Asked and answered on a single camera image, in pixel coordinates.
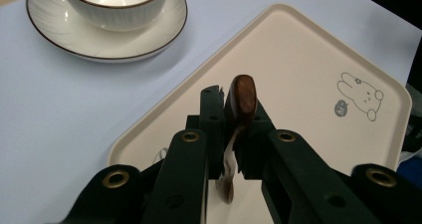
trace bowl rim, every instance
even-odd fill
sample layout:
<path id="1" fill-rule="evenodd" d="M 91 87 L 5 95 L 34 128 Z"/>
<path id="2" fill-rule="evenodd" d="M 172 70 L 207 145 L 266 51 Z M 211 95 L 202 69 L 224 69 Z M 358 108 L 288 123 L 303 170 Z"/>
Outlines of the bowl rim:
<path id="1" fill-rule="evenodd" d="M 83 2 L 83 3 L 86 3 L 86 4 L 88 4 L 88 5 L 92 5 L 92 6 L 95 6 L 95 7 L 99 7 L 99 8 L 109 8 L 109 9 L 127 9 L 127 8 L 133 8 L 133 7 L 142 6 L 142 5 L 144 5 L 144 4 L 147 4 L 147 3 L 152 2 L 152 1 L 154 1 L 154 0 L 145 0 L 145 1 L 140 2 L 140 3 L 134 3 L 134 4 L 127 5 L 127 6 L 112 6 L 112 5 L 103 5 L 103 4 L 95 3 L 95 2 L 92 2 L 92 1 L 88 1 L 88 0 L 79 0 L 79 1 L 81 1 L 81 2 Z"/>

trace white bowl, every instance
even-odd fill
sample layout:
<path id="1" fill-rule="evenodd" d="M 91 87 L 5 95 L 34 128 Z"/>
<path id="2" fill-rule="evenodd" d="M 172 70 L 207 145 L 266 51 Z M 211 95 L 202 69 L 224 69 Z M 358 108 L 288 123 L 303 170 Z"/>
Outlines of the white bowl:
<path id="1" fill-rule="evenodd" d="M 148 25 L 161 11 L 165 0 L 68 0 L 93 25 L 127 32 Z"/>
<path id="2" fill-rule="evenodd" d="M 78 57 L 102 63 L 139 61 L 167 48 L 187 20 L 186 0 L 166 0 L 152 23 L 131 32 L 111 32 L 92 26 L 67 0 L 27 0 L 28 16 L 53 45 Z"/>

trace screw hole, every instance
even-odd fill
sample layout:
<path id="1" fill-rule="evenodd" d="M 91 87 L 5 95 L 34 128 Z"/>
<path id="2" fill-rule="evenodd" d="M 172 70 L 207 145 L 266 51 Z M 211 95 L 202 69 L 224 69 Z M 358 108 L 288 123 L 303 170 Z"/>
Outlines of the screw hole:
<path id="1" fill-rule="evenodd" d="M 393 187 L 397 185 L 397 180 L 389 173 L 381 169 L 368 168 L 366 170 L 366 176 L 369 178 L 369 180 L 384 187 Z"/>
<path id="2" fill-rule="evenodd" d="M 286 131 L 279 132 L 278 138 L 279 140 L 285 141 L 285 142 L 292 142 L 296 140 L 296 137 L 293 134 Z"/>
<path id="3" fill-rule="evenodd" d="M 184 198 L 182 195 L 179 195 L 179 194 L 169 196 L 165 200 L 165 204 L 167 205 L 167 208 L 172 209 L 172 210 L 183 206 L 183 203 L 184 203 Z"/>
<path id="4" fill-rule="evenodd" d="M 182 134 L 182 140 L 185 142 L 194 142 L 199 139 L 199 134 L 197 132 L 185 132 Z"/>
<path id="5" fill-rule="evenodd" d="M 336 193 L 327 194 L 324 197 L 324 199 L 331 206 L 334 206 L 334 207 L 344 207 L 345 206 L 344 198 L 342 198 L 340 195 L 338 195 Z"/>
<path id="6" fill-rule="evenodd" d="M 103 179 L 103 186 L 106 188 L 118 188 L 129 181 L 129 174 L 124 170 L 109 172 Z"/>

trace bunny illustration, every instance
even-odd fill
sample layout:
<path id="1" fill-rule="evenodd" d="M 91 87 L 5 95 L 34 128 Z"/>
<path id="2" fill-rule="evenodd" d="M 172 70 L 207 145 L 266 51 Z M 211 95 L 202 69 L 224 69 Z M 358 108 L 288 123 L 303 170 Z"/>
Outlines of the bunny illustration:
<path id="1" fill-rule="evenodd" d="M 341 81 L 337 83 L 337 87 L 345 97 L 353 101 L 358 109 L 366 113 L 369 120 L 376 120 L 376 114 L 384 98 L 382 91 L 349 73 L 341 74 Z"/>

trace white saucer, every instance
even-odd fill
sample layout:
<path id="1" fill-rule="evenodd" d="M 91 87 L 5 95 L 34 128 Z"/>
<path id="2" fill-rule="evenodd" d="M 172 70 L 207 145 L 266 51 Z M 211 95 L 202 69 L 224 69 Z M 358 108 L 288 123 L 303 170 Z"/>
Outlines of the white saucer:
<path id="1" fill-rule="evenodd" d="M 132 62 L 158 54 L 180 34 L 187 19 L 186 0 L 166 0 L 150 25 L 125 33 L 87 23 L 66 0 L 27 0 L 27 11 L 34 27 L 49 42 L 103 63 Z"/>

